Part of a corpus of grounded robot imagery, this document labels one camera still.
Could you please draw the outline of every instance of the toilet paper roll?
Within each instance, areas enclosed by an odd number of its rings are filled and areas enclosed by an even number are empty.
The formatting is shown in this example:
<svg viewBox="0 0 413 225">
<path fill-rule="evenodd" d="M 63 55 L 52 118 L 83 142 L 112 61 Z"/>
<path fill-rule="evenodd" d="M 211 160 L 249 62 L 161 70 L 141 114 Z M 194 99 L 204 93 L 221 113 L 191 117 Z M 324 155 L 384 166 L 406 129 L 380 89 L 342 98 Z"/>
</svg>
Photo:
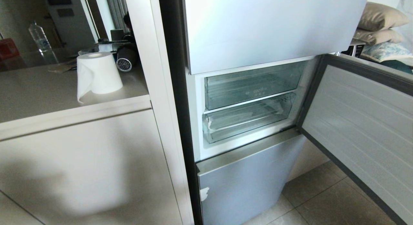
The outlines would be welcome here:
<svg viewBox="0 0 413 225">
<path fill-rule="evenodd" d="M 112 53 L 94 52 L 77 57 L 78 92 L 80 98 L 90 90 L 107 94 L 123 87 Z"/>
</svg>

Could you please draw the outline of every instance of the refrigerator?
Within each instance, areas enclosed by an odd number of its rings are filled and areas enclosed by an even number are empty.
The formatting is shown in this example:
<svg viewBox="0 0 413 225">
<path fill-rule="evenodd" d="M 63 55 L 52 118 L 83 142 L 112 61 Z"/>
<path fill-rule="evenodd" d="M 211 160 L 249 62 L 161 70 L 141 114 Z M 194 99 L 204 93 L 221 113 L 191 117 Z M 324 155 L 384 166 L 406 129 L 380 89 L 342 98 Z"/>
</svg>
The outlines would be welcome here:
<svg viewBox="0 0 413 225">
<path fill-rule="evenodd" d="M 367 0 L 160 0 L 195 222 L 273 206 L 305 139 L 413 224 L 413 75 L 340 54 Z"/>
</svg>

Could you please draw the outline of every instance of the bottle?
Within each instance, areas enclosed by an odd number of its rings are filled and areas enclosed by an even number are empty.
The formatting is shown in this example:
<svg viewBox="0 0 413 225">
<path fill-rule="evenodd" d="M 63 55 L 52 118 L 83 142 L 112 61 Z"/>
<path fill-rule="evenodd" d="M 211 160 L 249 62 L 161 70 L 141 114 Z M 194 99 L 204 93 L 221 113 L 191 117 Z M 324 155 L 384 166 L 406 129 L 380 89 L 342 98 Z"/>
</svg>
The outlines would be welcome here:
<svg viewBox="0 0 413 225">
<path fill-rule="evenodd" d="M 43 28 L 36 24 L 36 21 L 33 21 L 28 28 L 31 36 L 33 37 L 34 42 L 36 42 L 39 52 L 43 53 L 48 50 L 52 50 L 49 40 L 47 40 L 46 34 L 43 31 Z"/>
</svg>

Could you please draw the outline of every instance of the refrigerator door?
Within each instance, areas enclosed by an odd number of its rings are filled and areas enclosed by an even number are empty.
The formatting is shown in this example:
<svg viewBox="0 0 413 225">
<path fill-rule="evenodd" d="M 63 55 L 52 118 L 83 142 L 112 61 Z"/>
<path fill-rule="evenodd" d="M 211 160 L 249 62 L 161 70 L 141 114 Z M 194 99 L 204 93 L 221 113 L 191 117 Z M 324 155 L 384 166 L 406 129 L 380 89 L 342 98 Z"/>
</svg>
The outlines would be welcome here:
<svg viewBox="0 0 413 225">
<path fill-rule="evenodd" d="M 305 140 L 289 129 L 196 164 L 204 225 L 239 225 L 273 206 Z"/>
<path fill-rule="evenodd" d="M 298 127 L 397 224 L 413 224 L 413 75 L 325 55 Z"/>
<path fill-rule="evenodd" d="M 347 50 L 367 0 L 184 0 L 191 74 Z"/>
</svg>

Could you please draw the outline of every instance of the beige tile floor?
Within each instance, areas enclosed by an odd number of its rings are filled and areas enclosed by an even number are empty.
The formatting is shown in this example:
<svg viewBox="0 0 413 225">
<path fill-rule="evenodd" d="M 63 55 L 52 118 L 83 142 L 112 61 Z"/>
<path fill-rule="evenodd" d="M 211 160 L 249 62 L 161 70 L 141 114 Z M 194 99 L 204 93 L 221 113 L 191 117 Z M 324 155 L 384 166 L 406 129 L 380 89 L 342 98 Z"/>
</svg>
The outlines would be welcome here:
<svg viewBox="0 0 413 225">
<path fill-rule="evenodd" d="M 285 184 L 280 199 L 245 225 L 394 225 L 334 163 Z"/>
</svg>

